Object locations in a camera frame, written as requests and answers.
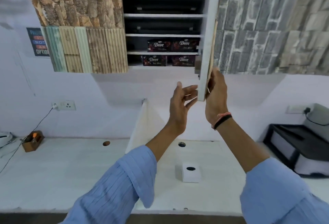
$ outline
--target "wall sign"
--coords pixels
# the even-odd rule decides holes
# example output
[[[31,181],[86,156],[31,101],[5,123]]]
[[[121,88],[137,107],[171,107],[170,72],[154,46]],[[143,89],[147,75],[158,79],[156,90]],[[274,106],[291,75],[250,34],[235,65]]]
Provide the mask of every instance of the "wall sign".
[[[49,56],[46,42],[40,28],[26,28],[35,56]]]

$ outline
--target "black cable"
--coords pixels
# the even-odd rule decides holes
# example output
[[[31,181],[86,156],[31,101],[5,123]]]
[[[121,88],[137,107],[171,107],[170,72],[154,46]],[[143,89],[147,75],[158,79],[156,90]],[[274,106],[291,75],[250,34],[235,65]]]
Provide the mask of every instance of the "black cable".
[[[34,128],[33,131],[35,131],[36,128],[38,128],[39,124],[41,124],[41,122],[42,122],[42,121],[43,121],[43,120],[49,115],[49,113],[52,111],[52,109],[53,109],[53,108],[51,108],[50,111],[47,113],[47,115],[46,115],[43,119],[41,119],[41,121],[38,123],[38,125]],[[21,144],[25,141],[25,139],[26,139],[27,137],[28,137],[28,135],[27,135],[25,138],[21,139],[21,143],[19,144],[19,146],[18,146],[17,149],[15,150],[14,154],[11,155],[10,159],[12,159],[12,157],[15,155],[15,153],[18,151],[19,147],[21,146]],[[0,174],[1,174],[1,172],[6,168],[7,164],[8,164],[9,161],[10,161],[10,159],[7,161],[7,163],[5,164],[5,166],[2,168],[2,170],[0,171]]]
[[[305,110],[304,110],[304,114],[305,114],[305,117],[308,121],[310,121],[311,123],[314,123],[314,124],[317,124],[317,125],[320,125],[320,126],[329,126],[329,123],[327,124],[319,124],[319,123],[316,123],[316,122],[313,122],[311,119],[308,118],[307,114],[310,112],[310,108],[307,107]]]

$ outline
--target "shirt sleeve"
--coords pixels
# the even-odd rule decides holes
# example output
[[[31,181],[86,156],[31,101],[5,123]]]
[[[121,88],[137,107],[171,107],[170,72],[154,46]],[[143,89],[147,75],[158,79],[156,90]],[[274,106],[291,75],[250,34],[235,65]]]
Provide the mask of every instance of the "shirt sleeve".
[[[156,172],[157,161],[148,147],[131,150],[76,200],[62,223],[125,223],[139,198],[146,208],[153,203]]]
[[[240,201],[248,224],[324,224],[329,219],[329,205],[312,195],[300,176],[274,158],[247,173]]]

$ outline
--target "person's right hand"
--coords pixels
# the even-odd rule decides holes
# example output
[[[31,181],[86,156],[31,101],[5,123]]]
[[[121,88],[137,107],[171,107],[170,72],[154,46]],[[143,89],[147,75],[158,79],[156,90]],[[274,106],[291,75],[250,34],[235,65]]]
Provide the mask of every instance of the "person's right hand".
[[[210,93],[206,95],[206,119],[214,126],[218,120],[218,114],[228,112],[227,101],[227,85],[224,75],[220,73],[218,68],[213,68],[208,83]]]

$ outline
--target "wall socket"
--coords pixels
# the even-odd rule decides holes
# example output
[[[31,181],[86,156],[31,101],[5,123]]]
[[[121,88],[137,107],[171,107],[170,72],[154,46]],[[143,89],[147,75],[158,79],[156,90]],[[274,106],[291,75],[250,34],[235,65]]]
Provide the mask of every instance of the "wall socket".
[[[77,110],[73,100],[51,103],[51,106],[57,106],[56,110]]]
[[[304,110],[309,107],[310,111],[313,110],[314,106],[311,105],[290,105],[286,110],[286,114],[304,114]]]

